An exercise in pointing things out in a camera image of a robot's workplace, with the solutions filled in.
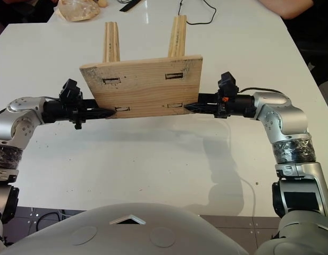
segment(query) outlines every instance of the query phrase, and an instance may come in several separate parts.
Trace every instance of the black cable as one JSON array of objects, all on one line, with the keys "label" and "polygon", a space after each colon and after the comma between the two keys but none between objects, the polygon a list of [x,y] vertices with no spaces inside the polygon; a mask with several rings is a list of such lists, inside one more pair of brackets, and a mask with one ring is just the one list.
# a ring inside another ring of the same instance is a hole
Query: black cable
[{"label": "black cable", "polygon": [[45,217],[47,217],[47,216],[49,216],[49,215],[52,215],[52,214],[56,214],[56,215],[57,215],[57,218],[58,218],[58,221],[59,221],[59,222],[61,221],[61,220],[60,220],[60,216],[58,215],[57,212],[52,211],[52,212],[49,212],[49,213],[47,213],[47,214],[44,214],[44,215],[42,215],[42,216],[37,220],[37,222],[36,222],[36,232],[39,231],[39,229],[38,229],[38,225],[40,224],[41,220],[43,220]]},{"label": "black cable", "polygon": [[275,89],[264,89],[264,88],[256,88],[256,87],[251,87],[251,88],[246,88],[246,89],[242,89],[241,91],[239,91],[238,93],[242,93],[244,91],[247,90],[260,90],[260,91],[269,91],[269,92],[276,92],[276,93],[280,93],[283,94],[282,92],[275,90]]},{"label": "black cable", "polygon": [[132,0],[117,0],[121,4],[128,4]]},{"label": "black cable", "polygon": [[62,220],[66,219],[66,216],[65,216],[66,212],[65,212],[65,210],[62,209],[61,212],[62,212]]},{"label": "black cable", "polygon": [[[208,2],[206,2],[205,0],[203,0],[203,1],[204,1],[204,3],[207,4],[208,7],[212,8],[212,9],[214,10],[214,13],[213,13],[213,15],[212,15],[211,20],[210,20],[209,22],[197,22],[197,23],[190,23],[190,22],[186,21],[186,23],[187,23],[188,25],[207,25],[207,24],[210,24],[210,23],[213,21],[213,18],[214,18],[214,16],[216,15],[217,9],[216,9],[215,7],[213,7],[213,6],[211,6],[211,5],[210,5]],[[179,3],[178,15],[180,15],[180,9],[181,9],[181,6],[182,6],[182,5],[183,5],[183,0],[181,0],[180,3]]]}]

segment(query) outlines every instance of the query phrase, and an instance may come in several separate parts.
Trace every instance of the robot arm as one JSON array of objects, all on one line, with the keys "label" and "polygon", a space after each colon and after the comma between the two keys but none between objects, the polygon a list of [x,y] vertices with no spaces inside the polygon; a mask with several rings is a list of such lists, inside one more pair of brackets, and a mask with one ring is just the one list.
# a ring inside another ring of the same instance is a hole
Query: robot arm
[{"label": "robot arm", "polygon": [[108,118],[115,113],[98,108],[93,99],[83,99],[76,84],[68,79],[58,99],[19,98],[0,111],[0,249],[4,247],[2,223],[14,217],[18,203],[19,189],[9,183],[16,181],[19,161],[35,128],[68,120],[75,123],[75,129],[81,129],[81,124],[86,120]]},{"label": "robot arm", "polygon": [[216,94],[199,94],[198,102],[186,109],[216,118],[240,115],[261,121],[277,162],[279,181],[272,186],[277,215],[282,218],[293,210],[309,210],[328,216],[328,188],[316,162],[305,113],[278,91],[238,94],[229,72],[222,74],[218,87]]}]

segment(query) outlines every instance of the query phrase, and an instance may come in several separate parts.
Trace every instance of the black tape wrap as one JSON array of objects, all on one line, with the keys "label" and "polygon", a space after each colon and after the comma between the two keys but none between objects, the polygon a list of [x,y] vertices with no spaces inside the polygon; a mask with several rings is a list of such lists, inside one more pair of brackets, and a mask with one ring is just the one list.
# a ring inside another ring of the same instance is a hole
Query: black tape wrap
[{"label": "black tape wrap", "polygon": [[311,139],[294,139],[272,144],[275,158],[281,163],[315,162],[315,150]]},{"label": "black tape wrap", "polygon": [[0,168],[17,169],[23,150],[17,147],[0,145]]}]

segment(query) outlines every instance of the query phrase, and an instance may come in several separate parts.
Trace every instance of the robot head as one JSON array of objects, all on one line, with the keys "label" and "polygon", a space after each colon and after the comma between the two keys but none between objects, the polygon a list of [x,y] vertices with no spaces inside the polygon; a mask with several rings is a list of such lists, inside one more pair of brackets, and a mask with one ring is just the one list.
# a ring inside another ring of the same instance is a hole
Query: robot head
[{"label": "robot head", "polygon": [[8,254],[247,255],[199,216],[155,203],[126,203],[83,212],[12,245]]}]

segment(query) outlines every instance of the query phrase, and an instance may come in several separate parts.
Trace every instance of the white table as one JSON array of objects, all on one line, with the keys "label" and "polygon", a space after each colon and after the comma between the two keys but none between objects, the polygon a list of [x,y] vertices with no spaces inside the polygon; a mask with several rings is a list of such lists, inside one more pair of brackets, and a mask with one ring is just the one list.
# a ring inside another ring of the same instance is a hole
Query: white table
[{"label": "white table", "polygon": [[[129,13],[110,2],[92,21],[8,26],[0,37],[0,109],[22,96],[56,96],[68,78],[92,98],[79,66],[102,61],[106,21],[118,22],[121,60],[166,56],[178,1],[143,1]],[[204,57],[200,91],[214,93],[221,73],[231,71],[240,88],[285,92],[308,116],[328,184],[328,107],[282,21],[256,0],[210,3],[214,22],[187,27],[186,55]],[[194,0],[182,13],[207,21],[211,10]],[[242,117],[94,120],[81,131],[61,122],[36,129],[16,186],[20,206],[145,201],[198,214],[275,216],[274,164],[261,123]]]}]

